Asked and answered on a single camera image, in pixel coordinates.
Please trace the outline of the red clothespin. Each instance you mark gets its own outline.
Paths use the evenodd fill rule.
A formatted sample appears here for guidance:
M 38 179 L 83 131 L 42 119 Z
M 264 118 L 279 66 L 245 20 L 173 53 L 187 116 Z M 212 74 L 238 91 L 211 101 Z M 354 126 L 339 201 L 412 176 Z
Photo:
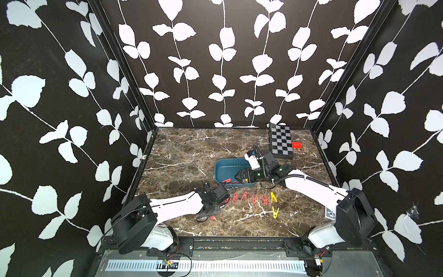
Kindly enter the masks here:
M 258 196 L 257 195 L 255 196 L 254 194 L 251 194 L 251 198 L 252 198 L 253 204 L 256 204 Z
M 234 196 L 232 198 L 232 202 L 233 203 L 237 203 L 238 202 L 238 194 L 236 192 L 234 193 Z
M 262 198 L 262 201 L 263 201 L 263 203 L 264 203 L 264 205 L 268 205 L 268 199 L 267 199 L 267 195 L 265 195 L 265 196 L 261 196 L 261 198 Z
M 246 201 L 246 202 L 248 201 L 248 193 L 247 192 L 243 193 L 243 195 L 241 197 L 241 201 L 243 201 L 243 200 Z

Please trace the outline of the teal plastic storage box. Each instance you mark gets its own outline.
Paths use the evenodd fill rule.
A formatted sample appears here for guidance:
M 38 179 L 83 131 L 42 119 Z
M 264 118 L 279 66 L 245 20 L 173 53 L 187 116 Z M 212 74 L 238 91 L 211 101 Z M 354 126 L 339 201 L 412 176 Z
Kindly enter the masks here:
M 249 162 L 243 158 L 220 159 L 215 163 L 215 181 L 223 184 L 222 181 L 230 178 L 230 184 L 223 184 L 227 189 L 255 186 L 256 182 L 242 184 L 235 179 L 235 175 L 242 169 L 250 169 Z

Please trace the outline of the yellow clothespin second row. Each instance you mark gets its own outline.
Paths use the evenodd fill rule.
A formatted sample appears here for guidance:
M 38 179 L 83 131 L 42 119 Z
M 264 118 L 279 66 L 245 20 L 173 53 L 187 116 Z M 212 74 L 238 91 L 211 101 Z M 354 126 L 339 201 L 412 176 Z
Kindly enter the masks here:
M 277 219 L 278 218 L 279 210 L 280 210 L 280 208 L 275 208 L 274 206 L 272 206 L 273 219 Z

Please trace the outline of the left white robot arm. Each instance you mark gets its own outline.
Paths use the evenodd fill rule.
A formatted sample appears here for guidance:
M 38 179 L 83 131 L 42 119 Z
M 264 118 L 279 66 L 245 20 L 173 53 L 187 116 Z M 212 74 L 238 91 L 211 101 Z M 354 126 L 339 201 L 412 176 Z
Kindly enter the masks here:
M 149 199 L 138 195 L 111 220 L 119 254 L 128 254 L 141 247 L 160 251 L 171 250 L 178 245 L 173 229 L 164 225 L 168 220 L 194 215 L 204 222 L 221 212 L 230 194 L 224 185 L 210 187 L 167 199 Z

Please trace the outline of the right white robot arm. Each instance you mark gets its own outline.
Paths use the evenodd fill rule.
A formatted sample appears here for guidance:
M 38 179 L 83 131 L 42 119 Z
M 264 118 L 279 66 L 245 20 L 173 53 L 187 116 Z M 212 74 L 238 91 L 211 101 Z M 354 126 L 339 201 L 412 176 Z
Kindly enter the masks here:
M 280 165 L 270 151 L 255 149 L 245 155 L 249 167 L 235 179 L 242 183 L 269 182 L 301 193 L 331 211 L 335 218 L 316 226 L 302 238 L 305 249 L 347 243 L 359 247 L 376 225 L 374 211 L 362 190 L 328 185 L 291 165 Z

